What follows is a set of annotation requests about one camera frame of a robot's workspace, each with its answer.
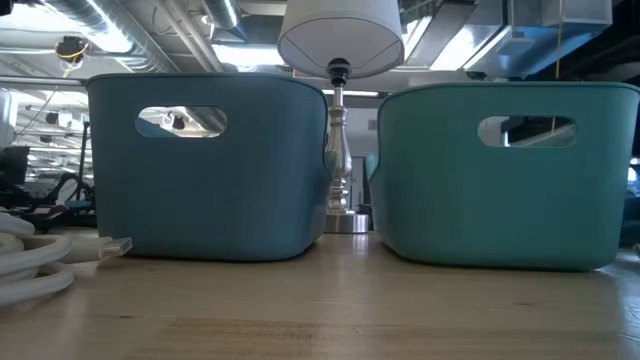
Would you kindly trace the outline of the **blue plastic bin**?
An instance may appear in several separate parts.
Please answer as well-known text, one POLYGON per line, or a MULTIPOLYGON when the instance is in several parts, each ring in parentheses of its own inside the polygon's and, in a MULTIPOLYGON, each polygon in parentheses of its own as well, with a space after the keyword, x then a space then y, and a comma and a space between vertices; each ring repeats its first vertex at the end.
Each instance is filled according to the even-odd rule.
POLYGON ((264 73, 103 74, 86 84, 99 233, 132 254, 275 261, 324 232, 330 174, 323 92, 264 73), (148 107, 227 118, 215 137, 145 136, 148 107))

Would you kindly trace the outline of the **teal green plastic bin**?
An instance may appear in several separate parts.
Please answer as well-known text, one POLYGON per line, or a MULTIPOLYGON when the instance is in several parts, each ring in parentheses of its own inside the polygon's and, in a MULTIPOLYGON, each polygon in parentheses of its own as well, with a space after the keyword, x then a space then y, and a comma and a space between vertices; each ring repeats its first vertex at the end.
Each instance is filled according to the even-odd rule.
POLYGON ((374 228, 440 265, 589 271, 616 257, 640 88, 609 82, 442 83, 386 98, 371 163, 374 228), (494 147, 494 116, 562 117, 567 146, 494 147))

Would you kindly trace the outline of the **white shade silver table lamp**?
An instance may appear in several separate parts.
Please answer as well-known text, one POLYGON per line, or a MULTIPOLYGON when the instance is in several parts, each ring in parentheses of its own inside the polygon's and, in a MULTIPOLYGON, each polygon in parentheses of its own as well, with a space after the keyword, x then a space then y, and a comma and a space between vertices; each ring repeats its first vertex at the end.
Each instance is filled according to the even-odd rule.
POLYGON ((324 160, 332 176, 327 233, 364 234, 369 219, 347 204, 352 158, 346 138, 344 88, 404 62, 397 0, 288 0, 278 37, 280 57, 294 70, 326 78, 333 90, 324 160))

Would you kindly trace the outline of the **yellow black ceiling device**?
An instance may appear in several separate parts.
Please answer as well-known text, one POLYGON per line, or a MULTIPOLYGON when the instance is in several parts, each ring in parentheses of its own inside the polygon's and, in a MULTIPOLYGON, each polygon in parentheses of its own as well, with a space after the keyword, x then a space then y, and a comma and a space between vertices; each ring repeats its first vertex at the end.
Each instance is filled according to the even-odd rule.
POLYGON ((90 43, 77 36, 64 36, 60 42, 54 46, 56 56, 68 64, 80 64, 85 53, 89 49, 90 43))

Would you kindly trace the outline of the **black background monitor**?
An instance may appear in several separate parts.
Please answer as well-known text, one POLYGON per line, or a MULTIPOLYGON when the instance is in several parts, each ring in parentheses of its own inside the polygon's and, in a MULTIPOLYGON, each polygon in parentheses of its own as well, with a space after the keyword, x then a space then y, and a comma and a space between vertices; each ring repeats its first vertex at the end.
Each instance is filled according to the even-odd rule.
POLYGON ((23 185, 27 174, 28 146, 10 146, 0 149, 0 179, 13 185, 23 185))

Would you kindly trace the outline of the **silver ceiling duct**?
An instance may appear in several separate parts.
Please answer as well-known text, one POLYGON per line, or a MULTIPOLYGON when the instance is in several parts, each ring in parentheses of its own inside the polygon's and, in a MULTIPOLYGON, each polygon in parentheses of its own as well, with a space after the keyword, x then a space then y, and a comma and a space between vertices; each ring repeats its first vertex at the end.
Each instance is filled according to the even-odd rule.
POLYGON ((179 72, 118 0, 39 0, 133 73, 179 72))

